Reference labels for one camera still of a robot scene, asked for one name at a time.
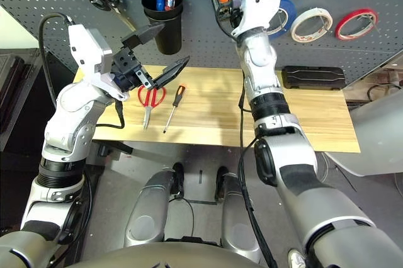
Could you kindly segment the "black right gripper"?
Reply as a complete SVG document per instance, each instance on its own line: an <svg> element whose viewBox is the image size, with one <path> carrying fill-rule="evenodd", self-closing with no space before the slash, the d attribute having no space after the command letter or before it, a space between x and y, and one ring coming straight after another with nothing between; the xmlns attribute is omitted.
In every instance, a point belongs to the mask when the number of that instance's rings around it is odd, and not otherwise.
<svg viewBox="0 0 403 268"><path fill-rule="evenodd" d="M237 28L243 15L241 4L242 0L230 0L230 3L220 3L216 8L216 21L222 22L230 19L231 27Z"/></svg>

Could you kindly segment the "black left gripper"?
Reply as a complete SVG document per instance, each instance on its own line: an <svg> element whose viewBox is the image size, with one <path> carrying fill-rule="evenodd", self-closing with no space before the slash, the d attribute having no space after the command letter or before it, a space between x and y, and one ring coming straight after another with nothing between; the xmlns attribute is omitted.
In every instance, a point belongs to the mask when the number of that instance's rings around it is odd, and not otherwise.
<svg viewBox="0 0 403 268"><path fill-rule="evenodd" d="M121 39L124 47L113 56L111 65L111 73L114 75L113 81L121 91L131 91L140 86L144 86L148 90L161 89L177 78L186 67L190 56L173 62L165 67L159 76L152 78L131 50L139 45L145 45L164 28L164 23L151 23Z"/></svg>

